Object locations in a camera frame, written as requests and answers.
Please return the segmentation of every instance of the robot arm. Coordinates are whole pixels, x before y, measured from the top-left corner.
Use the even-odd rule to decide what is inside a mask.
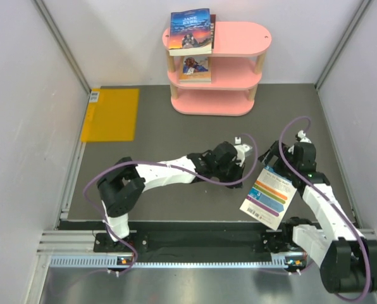
[[[301,247],[319,266],[322,282],[330,293],[361,292],[364,288],[366,273],[361,249],[356,237],[330,204],[343,212],[342,207],[333,194],[326,176],[316,171],[316,149],[303,131],[296,135],[297,142],[288,147],[283,144],[283,152],[288,162],[330,200],[328,202],[311,186],[297,177],[282,160],[278,141],[259,157],[267,165],[273,157],[273,170],[292,181],[304,202],[314,212],[323,231],[299,218],[291,218],[283,230],[284,243]],[[371,266],[371,288],[377,290],[377,241],[367,240],[358,233],[368,252]]]
[[[213,150],[191,153],[176,160],[161,161],[167,166],[176,165],[207,177],[217,177],[221,182],[235,182],[242,178],[245,158],[252,152],[247,144],[219,144]],[[128,162],[122,158],[118,163]],[[111,230],[119,237],[129,235],[128,212],[135,206],[139,196],[152,188],[170,184],[193,184],[202,179],[183,170],[152,165],[130,165],[114,170],[97,182],[106,220]],[[242,183],[229,188],[242,187]]]

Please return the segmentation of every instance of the cable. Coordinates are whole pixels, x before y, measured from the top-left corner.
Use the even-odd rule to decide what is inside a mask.
[[[349,229],[352,231],[352,234],[354,235],[354,237],[357,239],[357,242],[359,243],[359,246],[360,246],[360,249],[361,249],[361,252],[362,252],[362,255],[363,255],[363,260],[364,260],[364,266],[365,266],[365,270],[366,270],[366,283],[364,285],[364,289],[362,291],[362,293],[355,299],[349,299],[349,298],[346,298],[344,296],[341,296],[340,294],[336,294],[340,299],[342,299],[343,301],[347,301],[347,302],[358,302],[358,301],[361,301],[363,300],[367,294],[368,294],[368,291],[370,289],[370,284],[371,284],[371,269],[370,269],[370,264],[369,264],[369,260],[368,260],[368,254],[367,254],[367,251],[366,251],[366,247],[364,246],[360,236],[359,236],[359,233],[357,231],[357,229],[353,226],[353,224],[349,221],[349,219],[346,217],[346,215],[343,214],[343,212],[341,210],[339,210],[339,208],[334,205],[329,197],[327,197],[325,195],[325,193],[323,193],[321,190],[319,190],[317,187],[315,187],[309,180],[307,180],[305,177],[303,177],[300,173],[298,173],[298,171],[296,171],[296,169],[293,168],[293,166],[291,166],[291,164],[288,162],[288,160],[285,158],[284,156],[284,152],[283,152],[283,147],[281,146],[282,143],[283,143],[283,137],[284,137],[284,134],[287,132],[287,130],[295,123],[295,122],[298,122],[299,120],[303,120],[303,119],[306,119],[308,121],[308,126],[307,128],[304,130],[304,132],[306,133],[309,129],[309,127],[311,126],[311,119],[307,116],[301,116],[301,117],[297,117],[295,119],[293,119],[290,123],[288,123],[288,125],[285,126],[285,128],[283,129],[283,131],[281,132],[280,134],[280,138],[278,140],[278,149],[280,151],[280,156],[281,158],[283,159],[285,165],[298,177],[300,178],[303,182],[305,182],[308,186],[312,187],[316,192],[318,192],[319,195],[321,195],[331,206],[332,208],[339,214],[339,216],[342,218],[342,220],[345,222],[345,224],[349,227]]]
[[[129,165],[151,165],[151,166],[156,166],[156,167],[168,167],[168,168],[174,168],[174,169],[179,169],[181,171],[184,171],[184,172],[187,172],[187,173],[190,173],[196,177],[198,177],[199,179],[202,179],[206,182],[210,182],[212,184],[216,184],[216,185],[220,185],[220,186],[233,186],[233,185],[236,185],[236,184],[239,184],[240,182],[243,182],[244,180],[246,180],[254,171],[254,169],[256,168],[256,165],[257,165],[257,157],[258,157],[258,152],[257,152],[257,145],[256,145],[256,141],[254,140],[254,138],[250,135],[250,134],[241,134],[241,135],[245,135],[247,136],[251,141],[252,141],[252,144],[253,144],[253,147],[254,147],[254,156],[255,156],[255,159],[253,161],[253,165],[252,165],[252,168],[249,170],[249,172],[244,176],[242,177],[241,179],[239,180],[236,180],[235,182],[218,182],[216,180],[212,180],[212,179],[208,179],[207,177],[204,177],[202,175],[199,175],[198,173],[196,172],[193,172],[189,169],[186,169],[186,168],[183,168],[183,167],[179,167],[179,166],[176,166],[176,165],[170,165],[170,164],[165,164],[165,163],[156,163],[156,162],[153,162],[153,161],[135,161],[135,160],[132,160],[132,161],[126,161],[125,163],[119,163],[117,165],[114,165],[112,167],[109,167],[107,170],[104,170],[103,172],[101,172],[99,175],[97,175],[96,177],[94,177],[90,182],[87,183],[87,185],[85,186],[85,188],[83,189],[83,196],[84,198],[90,203],[92,204],[92,206],[102,215],[102,217],[105,219],[105,214],[104,212],[87,196],[87,191],[89,190],[89,188],[95,183],[97,182],[100,178],[102,178],[103,176],[105,176],[106,174],[110,173],[111,171],[114,171],[118,168],[121,168],[121,167],[125,167],[125,166],[129,166]]]

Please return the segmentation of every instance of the shelf tier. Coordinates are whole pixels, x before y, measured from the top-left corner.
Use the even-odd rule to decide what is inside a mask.
[[[169,33],[163,32],[162,40],[169,49]],[[271,44],[270,32],[253,22],[216,22],[214,49],[210,56],[253,57],[263,54]]]
[[[241,116],[248,113],[254,100],[247,99],[247,91],[205,91],[178,89],[178,98],[171,104],[183,114]]]
[[[211,58],[211,83],[180,82],[180,60],[175,60],[176,71],[168,72],[170,82],[183,89],[248,90],[259,83],[262,73],[254,73],[255,62],[248,58]]]

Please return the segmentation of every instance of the gray floor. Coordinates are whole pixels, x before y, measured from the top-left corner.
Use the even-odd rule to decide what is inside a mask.
[[[40,304],[346,303],[326,292],[315,265],[290,277],[256,269],[134,269],[118,279],[106,271],[84,277],[90,271],[49,269],[52,286],[44,288]],[[377,304],[377,294],[368,294],[360,303]]]
[[[331,181],[345,213],[352,218],[350,204],[331,145],[323,111],[312,84],[264,84],[256,94],[250,113],[242,117],[207,117],[183,115],[170,103],[166,85],[145,86],[140,91],[135,140],[133,142],[89,143],[83,155],[73,195],[69,219],[99,219],[99,214],[83,200],[86,183],[120,158],[133,160],[172,160],[191,152],[213,149],[222,141],[232,141],[241,133],[252,134],[265,152],[278,139],[282,128],[293,118],[308,115],[312,127],[308,136],[316,145],[318,170]],[[293,143],[295,133],[305,124],[296,125],[287,134]],[[247,159],[250,168],[253,157]],[[253,220],[239,210],[262,167],[251,175],[242,189],[227,189],[205,182],[176,184],[144,193],[130,212],[132,220]],[[90,195],[99,204],[96,189]],[[314,220],[312,211],[297,194],[285,218],[299,216]]]

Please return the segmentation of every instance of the orange mat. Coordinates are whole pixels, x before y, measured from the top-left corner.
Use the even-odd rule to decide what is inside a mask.
[[[138,102],[139,89],[93,89],[80,140],[133,141]]]

